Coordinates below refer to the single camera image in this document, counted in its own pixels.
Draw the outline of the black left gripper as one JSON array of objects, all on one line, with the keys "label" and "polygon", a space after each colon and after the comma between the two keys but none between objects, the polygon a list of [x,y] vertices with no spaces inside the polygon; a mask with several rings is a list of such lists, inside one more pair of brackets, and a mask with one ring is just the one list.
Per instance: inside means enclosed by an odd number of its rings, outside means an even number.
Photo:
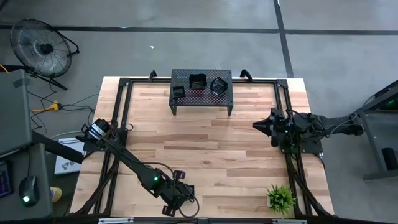
[{"label": "black left gripper", "polygon": [[186,173],[181,170],[173,172],[173,177],[170,178],[167,175],[162,176],[164,186],[161,188],[160,196],[161,199],[166,203],[163,206],[162,214],[174,217],[177,210],[186,202],[195,201],[195,186],[188,185],[181,182],[180,179],[185,178]]}]

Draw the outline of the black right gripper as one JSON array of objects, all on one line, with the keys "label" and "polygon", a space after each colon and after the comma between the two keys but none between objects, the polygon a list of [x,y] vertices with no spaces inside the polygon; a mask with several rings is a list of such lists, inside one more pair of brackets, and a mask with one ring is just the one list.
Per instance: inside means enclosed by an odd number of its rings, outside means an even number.
[{"label": "black right gripper", "polygon": [[271,108],[270,117],[253,123],[256,130],[271,136],[273,147],[283,146],[289,136],[289,120],[282,109]]}]

